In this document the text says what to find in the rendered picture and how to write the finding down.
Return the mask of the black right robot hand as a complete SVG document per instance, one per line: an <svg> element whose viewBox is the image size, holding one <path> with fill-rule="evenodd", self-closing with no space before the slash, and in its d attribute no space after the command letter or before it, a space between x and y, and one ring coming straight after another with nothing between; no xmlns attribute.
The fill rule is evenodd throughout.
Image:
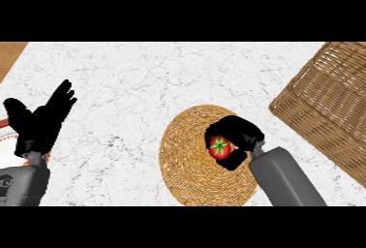
<svg viewBox="0 0 366 248"><path fill-rule="evenodd" d="M265 134L247 119L229 115L206 129L206 147L212 147L212 139L218 136L225 137L237 146L231 155L225 159L216 160L225 169L234 171L249 158L247 152L253 151L256 144L265 141Z"/></svg>

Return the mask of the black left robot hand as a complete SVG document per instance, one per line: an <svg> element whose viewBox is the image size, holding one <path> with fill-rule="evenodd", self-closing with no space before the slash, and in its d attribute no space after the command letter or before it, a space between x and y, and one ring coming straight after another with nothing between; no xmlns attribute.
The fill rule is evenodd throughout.
<svg viewBox="0 0 366 248"><path fill-rule="evenodd" d="M18 99L5 100L9 125L20 134L15 150L18 157L30 151L42 154L51 152L76 101L69 80L60 85L46 105L40 106L36 111L30 111Z"/></svg>

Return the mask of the red tomato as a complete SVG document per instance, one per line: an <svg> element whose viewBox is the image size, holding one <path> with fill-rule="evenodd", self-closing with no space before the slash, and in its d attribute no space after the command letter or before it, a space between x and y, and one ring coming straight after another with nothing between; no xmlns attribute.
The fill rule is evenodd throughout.
<svg viewBox="0 0 366 248"><path fill-rule="evenodd" d="M209 154L216 160L225 160L232 153L232 144L228 138L215 136L210 139Z"/></svg>

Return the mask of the round woven straw placemat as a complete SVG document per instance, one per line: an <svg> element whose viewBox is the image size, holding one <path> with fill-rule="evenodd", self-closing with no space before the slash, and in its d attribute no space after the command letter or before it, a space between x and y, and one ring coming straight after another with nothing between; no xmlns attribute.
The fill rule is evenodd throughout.
<svg viewBox="0 0 366 248"><path fill-rule="evenodd" d="M216 105L188 108L167 125L160 142L160 170L166 187L184 205L241 206L253 196L257 182L250 170L253 155L235 170L210 156L206 130L235 112Z"/></svg>

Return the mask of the brown wicker basket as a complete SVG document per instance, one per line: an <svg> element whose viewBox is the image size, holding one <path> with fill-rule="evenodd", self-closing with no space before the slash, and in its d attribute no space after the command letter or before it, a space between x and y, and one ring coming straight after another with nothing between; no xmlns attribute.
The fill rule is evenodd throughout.
<svg viewBox="0 0 366 248"><path fill-rule="evenodd" d="M366 187L366 42L328 42L269 105Z"/></svg>

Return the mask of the white plate with red rim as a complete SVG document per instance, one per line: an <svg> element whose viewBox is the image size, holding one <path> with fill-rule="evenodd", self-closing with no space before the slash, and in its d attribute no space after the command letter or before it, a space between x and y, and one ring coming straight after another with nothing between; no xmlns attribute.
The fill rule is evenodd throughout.
<svg viewBox="0 0 366 248"><path fill-rule="evenodd" d="M0 170L11 167L26 167L29 159L26 154L30 151L45 155L46 163L49 159L48 148L48 111L40 107L32 115L32 122L26 126L26 133L18 134L7 124L0 122Z"/></svg>

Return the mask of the brown wooden board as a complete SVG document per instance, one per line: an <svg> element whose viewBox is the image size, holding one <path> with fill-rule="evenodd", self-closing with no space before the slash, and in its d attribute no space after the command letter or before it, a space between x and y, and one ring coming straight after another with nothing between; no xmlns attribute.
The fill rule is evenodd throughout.
<svg viewBox="0 0 366 248"><path fill-rule="evenodd" d="M12 70L26 46L27 42L0 42L0 82Z"/></svg>

